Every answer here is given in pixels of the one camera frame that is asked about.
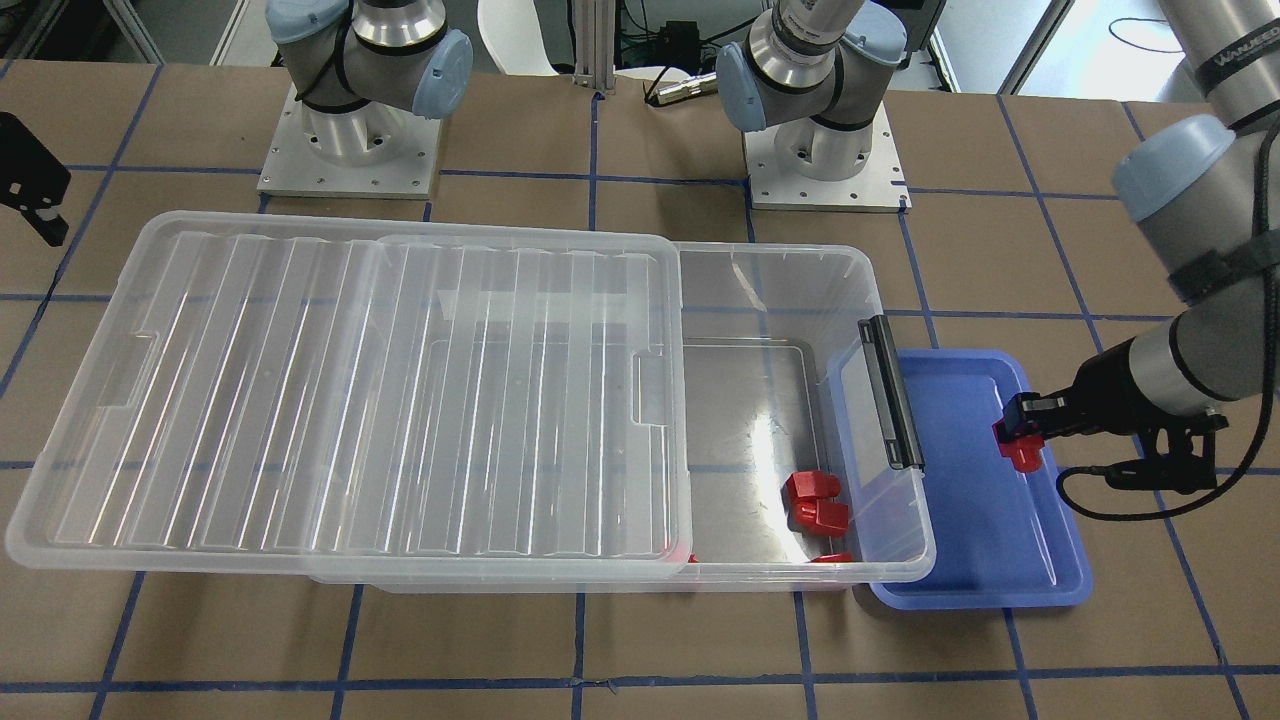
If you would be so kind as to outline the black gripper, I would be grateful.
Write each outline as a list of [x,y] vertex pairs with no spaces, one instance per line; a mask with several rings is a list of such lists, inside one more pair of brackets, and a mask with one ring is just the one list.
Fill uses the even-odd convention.
[[[1133,375],[1133,345],[1129,340],[1085,361],[1065,389],[1014,395],[1004,406],[1002,421],[996,423],[998,448],[1039,451],[1043,436],[1134,436],[1166,423],[1167,414],[1146,397]],[[1007,423],[1038,423],[1043,436],[1034,427],[1028,430]]]

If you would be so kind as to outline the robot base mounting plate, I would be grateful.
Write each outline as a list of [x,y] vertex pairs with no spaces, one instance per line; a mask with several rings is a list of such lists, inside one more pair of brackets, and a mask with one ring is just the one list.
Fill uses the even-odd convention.
[[810,119],[745,133],[751,205],[781,211],[899,213],[913,208],[884,106],[845,132]]

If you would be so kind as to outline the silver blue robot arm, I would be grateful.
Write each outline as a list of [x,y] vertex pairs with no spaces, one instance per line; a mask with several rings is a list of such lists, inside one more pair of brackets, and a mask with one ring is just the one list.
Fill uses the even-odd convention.
[[[1277,274],[1277,4],[1160,5],[1212,106],[1149,136],[1112,176],[1185,311],[1083,364],[1066,388],[1019,395],[1002,447],[1108,432],[1212,430],[1224,404],[1268,395],[1263,288]],[[864,1],[780,1],[716,59],[730,122],[870,123],[902,56],[902,24]]]

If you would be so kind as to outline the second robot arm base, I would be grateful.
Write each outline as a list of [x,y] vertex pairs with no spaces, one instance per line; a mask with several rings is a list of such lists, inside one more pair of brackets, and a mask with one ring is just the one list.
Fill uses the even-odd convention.
[[442,126],[474,69],[440,1],[270,1],[291,76],[259,177],[271,197],[431,197]]

